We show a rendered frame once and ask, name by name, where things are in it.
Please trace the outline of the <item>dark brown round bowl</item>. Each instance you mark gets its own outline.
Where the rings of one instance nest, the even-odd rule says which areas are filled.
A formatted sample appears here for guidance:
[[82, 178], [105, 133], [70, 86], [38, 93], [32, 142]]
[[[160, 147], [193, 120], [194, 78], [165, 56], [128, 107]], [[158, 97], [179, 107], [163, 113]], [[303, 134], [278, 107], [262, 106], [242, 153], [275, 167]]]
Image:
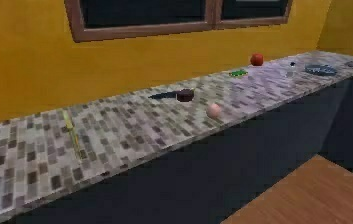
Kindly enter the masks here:
[[182, 89], [177, 92], [176, 99], [179, 102], [190, 102], [193, 100], [195, 94], [193, 89]]

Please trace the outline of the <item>brown framed window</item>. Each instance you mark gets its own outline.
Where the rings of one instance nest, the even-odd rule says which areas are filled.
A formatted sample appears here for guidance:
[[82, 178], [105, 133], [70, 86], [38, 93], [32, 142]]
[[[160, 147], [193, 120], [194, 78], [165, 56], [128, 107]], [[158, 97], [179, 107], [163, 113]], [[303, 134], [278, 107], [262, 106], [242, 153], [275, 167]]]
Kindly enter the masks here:
[[293, 0], [64, 0], [75, 42], [288, 22]]

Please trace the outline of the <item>red tomato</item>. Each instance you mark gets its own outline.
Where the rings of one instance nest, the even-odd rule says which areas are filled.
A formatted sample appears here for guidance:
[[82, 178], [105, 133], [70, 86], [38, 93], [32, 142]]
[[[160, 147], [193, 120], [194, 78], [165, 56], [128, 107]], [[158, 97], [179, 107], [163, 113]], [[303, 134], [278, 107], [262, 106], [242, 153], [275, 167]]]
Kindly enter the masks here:
[[250, 63], [253, 66], [262, 66], [264, 63], [264, 57], [262, 54], [260, 53], [255, 53], [251, 56], [250, 58]]

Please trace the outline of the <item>pale pink egg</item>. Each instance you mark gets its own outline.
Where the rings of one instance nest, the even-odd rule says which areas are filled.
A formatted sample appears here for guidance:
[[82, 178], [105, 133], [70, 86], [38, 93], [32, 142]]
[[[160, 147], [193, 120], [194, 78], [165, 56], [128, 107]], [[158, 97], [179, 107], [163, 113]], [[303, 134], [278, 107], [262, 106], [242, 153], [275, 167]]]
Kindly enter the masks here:
[[216, 103], [210, 104], [206, 109], [206, 114], [209, 118], [218, 118], [220, 113], [221, 107]]

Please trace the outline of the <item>mosaic topped kitchen counter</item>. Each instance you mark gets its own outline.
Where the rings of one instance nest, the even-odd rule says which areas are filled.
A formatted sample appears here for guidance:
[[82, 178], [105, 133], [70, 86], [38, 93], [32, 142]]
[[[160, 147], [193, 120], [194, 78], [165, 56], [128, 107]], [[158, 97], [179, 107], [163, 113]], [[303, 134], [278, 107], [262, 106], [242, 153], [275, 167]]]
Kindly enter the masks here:
[[[313, 51], [0, 123], [0, 223], [353, 76], [351, 57]], [[296, 72], [287, 77], [291, 62]], [[305, 71], [329, 65], [334, 76]], [[229, 72], [244, 69], [247, 75]], [[193, 89], [190, 102], [176, 94]], [[209, 118], [207, 107], [221, 107]], [[75, 154], [62, 111], [74, 125]]]

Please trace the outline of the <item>yellow green thin utensil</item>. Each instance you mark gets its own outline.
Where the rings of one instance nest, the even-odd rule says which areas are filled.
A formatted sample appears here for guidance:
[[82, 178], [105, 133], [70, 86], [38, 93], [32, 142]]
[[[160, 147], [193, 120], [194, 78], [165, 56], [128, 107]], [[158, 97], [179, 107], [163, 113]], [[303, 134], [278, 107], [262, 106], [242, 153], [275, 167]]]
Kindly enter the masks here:
[[68, 133], [71, 137], [71, 141], [72, 141], [72, 144], [73, 144], [73, 148], [74, 148], [74, 151], [75, 151], [75, 154], [77, 156], [77, 158], [79, 160], [82, 159], [82, 156], [81, 156], [81, 153], [80, 153], [80, 145], [79, 145], [79, 142], [78, 142], [78, 138], [77, 138], [77, 134], [75, 132], [75, 129], [74, 129], [74, 125], [71, 121], [71, 118], [68, 114], [68, 112], [66, 110], [63, 110], [62, 111], [62, 114], [63, 114], [63, 118], [64, 118], [64, 121], [65, 121], [65, 125], [66, 125], [66, 129], [68, 130]]

